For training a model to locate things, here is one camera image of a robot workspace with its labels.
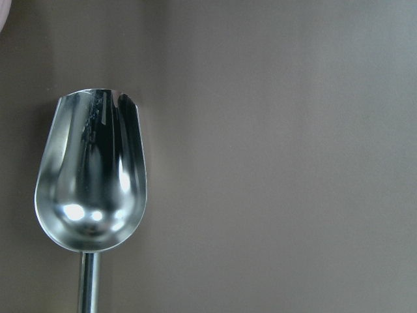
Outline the steel ice scoop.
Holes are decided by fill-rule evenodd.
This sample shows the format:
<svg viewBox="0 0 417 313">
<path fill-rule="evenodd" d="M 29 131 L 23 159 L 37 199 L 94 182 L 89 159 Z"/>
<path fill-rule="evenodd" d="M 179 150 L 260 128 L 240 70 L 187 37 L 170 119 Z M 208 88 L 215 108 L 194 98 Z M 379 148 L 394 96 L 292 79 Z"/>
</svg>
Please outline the steel ice scoop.
<svg viewBox="0 0 417 313">
<path fill-rule="evenodd" d="M 81 255 L 78 311 L 96 312 L 100 255 L 136 231 L 147 203 L 139 110 L 128 95 L 84 89 L 59 99 L 34 201 L 45 234 Z"/>
</svg>

